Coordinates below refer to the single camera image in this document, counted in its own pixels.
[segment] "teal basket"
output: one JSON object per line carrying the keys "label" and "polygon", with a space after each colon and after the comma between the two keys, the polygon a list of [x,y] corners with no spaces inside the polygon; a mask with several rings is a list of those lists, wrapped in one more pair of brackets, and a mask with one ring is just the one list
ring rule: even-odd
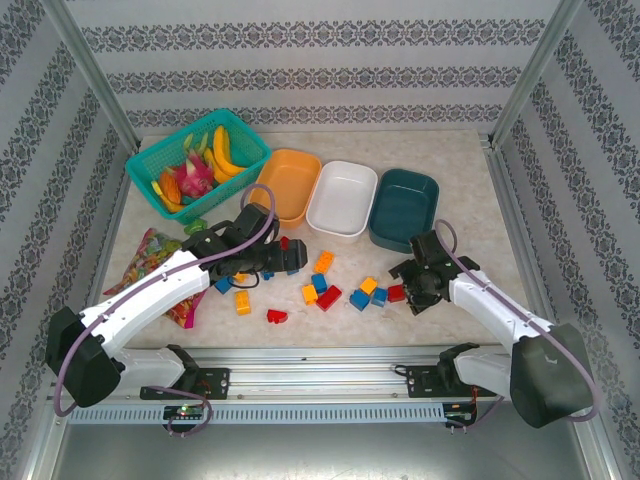
{"label": "teal basket", "polygon": [[[160,197],[153,191],[151,182],[158,180],[165,167],[180,165],[185,161],[186,155],[183,145],[189,134],[193,133],[191,145],[194,146],[200,143],[205,133],[208,133],[208,144],[211,146],[213,132],[219,125],[223,125],[229,132],[233,163],[240,167],[247,167],[247,169],[214,188],[191,205],[187,205],[178,213],[170,213]],[[229,110],[221,109],[211,112],[197,122],[149,147],[144,152],[131,157],[127,162],[126,168],[133,183],[136,184],[153,208],[160,212],[164,218],[177,220],[183,225],[188,225],[196,218],[200,218],[212,208],[220,205],[255,182],[270,156],[271,149],[246,123]]]}

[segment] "wall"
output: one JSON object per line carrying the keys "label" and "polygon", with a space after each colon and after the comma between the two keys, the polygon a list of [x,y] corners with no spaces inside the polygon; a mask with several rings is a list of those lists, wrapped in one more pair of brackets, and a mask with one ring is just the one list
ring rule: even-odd
{"label": "wall", "polygon": [[502,154],[556,318],[583,333],[640,478],[640,2],[586,1]]}
{"label": "wall", "polygon": [[0,479],[50,381],[49,316],[87,302],[127,152],[42,6],[0,5]]}
{"label": "wall", "polygon": [[489,133],[558,0],[69,1],[139,135],[229,107],[262,131]]}

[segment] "yellow lego brick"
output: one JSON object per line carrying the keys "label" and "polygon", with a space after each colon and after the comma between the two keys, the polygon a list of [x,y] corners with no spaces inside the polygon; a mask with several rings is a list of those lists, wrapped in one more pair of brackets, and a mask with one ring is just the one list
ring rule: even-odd
{"label": "yellow lego brick", "polygon": [[236,292],[236,312],[238,315],[246,315],[251,313],[251,305],[249,305],[249,292],[243,290]]}
{"label": "yellow lego brick", "polygon": [[360,290],[367,295],[371,295],[377,286],[378,282],[376,282],[372,277],[367,277],[364,282],[362,282],[362,285],[360,285]]}
{"label": "yellow lego brick", "polygon": [[318,299],[318,292],[316,292],[316,287],[313,284],[305,285],[302,287],[302,296],[304,297],[304,303],[307,305],[313,305],[316,303]]}

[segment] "toy banana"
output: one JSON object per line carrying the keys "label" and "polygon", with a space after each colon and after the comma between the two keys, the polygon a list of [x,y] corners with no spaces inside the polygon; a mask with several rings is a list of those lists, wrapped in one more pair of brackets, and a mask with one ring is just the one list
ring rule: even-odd
{"label": "toy banana", "polygon": [[244,167],[237,167],[231,163],[231,147],[229,144],[229,133],[227,129],[220,125],[216,128],[213,136],[213,156],[220,169],[229,177],[244,172]]}

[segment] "white bowl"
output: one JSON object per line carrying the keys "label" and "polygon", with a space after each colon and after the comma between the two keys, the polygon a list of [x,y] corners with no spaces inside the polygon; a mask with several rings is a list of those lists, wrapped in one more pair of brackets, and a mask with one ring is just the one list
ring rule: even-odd
{"label": "white bowl", "polygon": [[369,167],[335,161],[327,163],[313,191],[307,223],[319,236],[353,243],[367,228],[378,175]]}

